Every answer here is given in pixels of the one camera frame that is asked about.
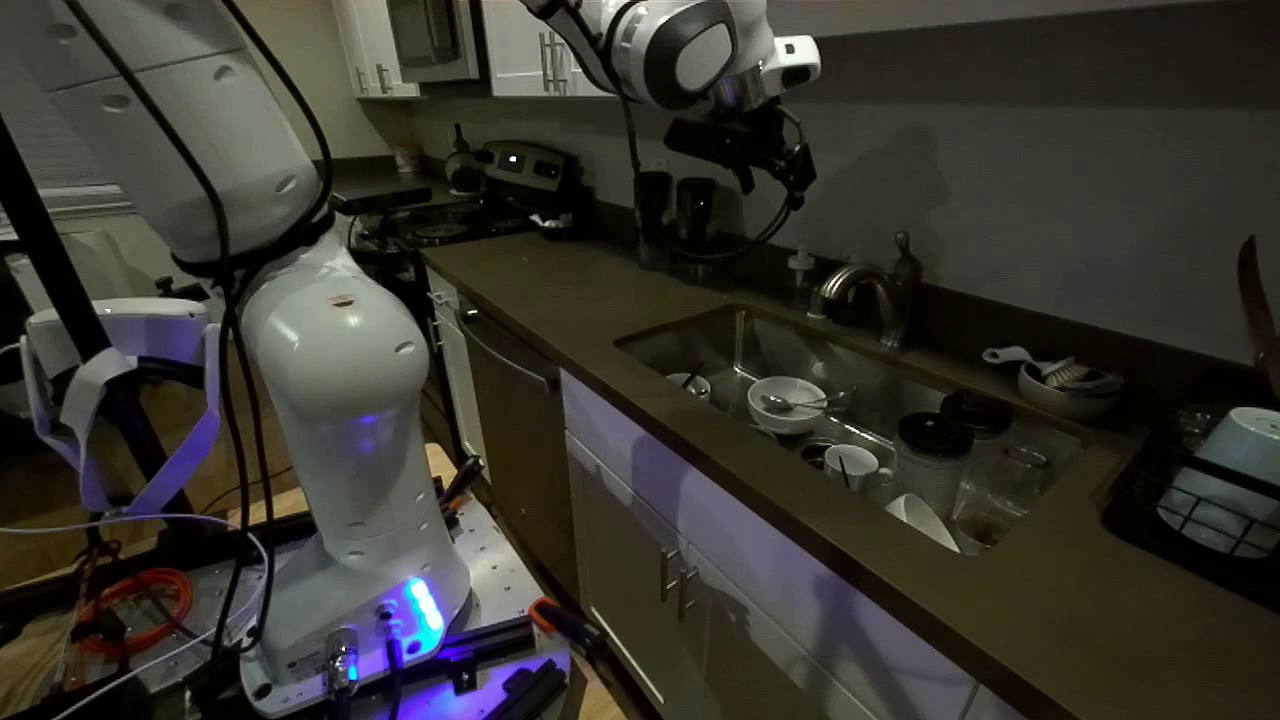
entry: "faucet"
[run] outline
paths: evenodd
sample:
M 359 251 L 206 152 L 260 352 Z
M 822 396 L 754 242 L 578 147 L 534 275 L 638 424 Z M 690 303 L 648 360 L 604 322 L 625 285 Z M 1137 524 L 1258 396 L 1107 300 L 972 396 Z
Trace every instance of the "faucet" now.
M 808 300 L 808 318 L 832 318 L 832 308 L 852 308 L 860 286 L 878 293 L 878 339 L 883 347 L 902 347 L 908 337 L 908 318 L 912 318 L 912 300 L 921 286 L 921 261 L 912 254 L 908 237 L 896 242 L 902 254 L 891 263 L 891 271 L 880 271 L 873 263 L 847 261 L 845 269 L 837 269 L 826 285 L 817 285 L 811 300 Z

